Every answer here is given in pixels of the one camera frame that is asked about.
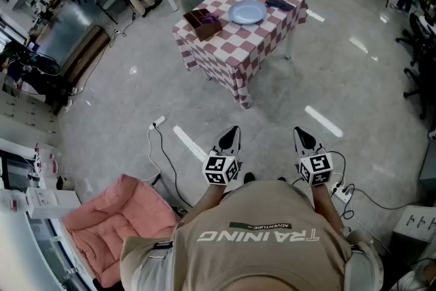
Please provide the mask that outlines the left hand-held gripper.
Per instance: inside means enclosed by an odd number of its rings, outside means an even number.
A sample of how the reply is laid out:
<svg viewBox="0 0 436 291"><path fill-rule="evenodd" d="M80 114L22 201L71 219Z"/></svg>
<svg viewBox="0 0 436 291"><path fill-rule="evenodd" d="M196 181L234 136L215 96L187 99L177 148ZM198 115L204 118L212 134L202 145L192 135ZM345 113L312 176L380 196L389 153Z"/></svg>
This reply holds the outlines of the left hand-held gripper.
<svg viewBox="0 0 436 291"><path fill-rule="evenodd" d="M202 173L209 184L227 186L237 179L240 164L235 156L240 151L240 137L240 127L232 126L213 140L212 150L202 165Z"/></svg>

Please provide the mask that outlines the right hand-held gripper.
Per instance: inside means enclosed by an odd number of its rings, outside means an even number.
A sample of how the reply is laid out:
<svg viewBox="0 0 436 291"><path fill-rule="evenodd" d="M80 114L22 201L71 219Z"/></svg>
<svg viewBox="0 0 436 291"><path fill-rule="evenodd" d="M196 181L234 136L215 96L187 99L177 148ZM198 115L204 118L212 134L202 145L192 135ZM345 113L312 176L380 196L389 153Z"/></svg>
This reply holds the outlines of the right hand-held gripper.
<svg viewBox="0 0 436 291"><path fill-rule="evenodd" d="M322 139L305 127L294 128L294 146L298 155L298 173L309 186L329 182L333 162L330 153L317 154L324 149Z"/></svg>

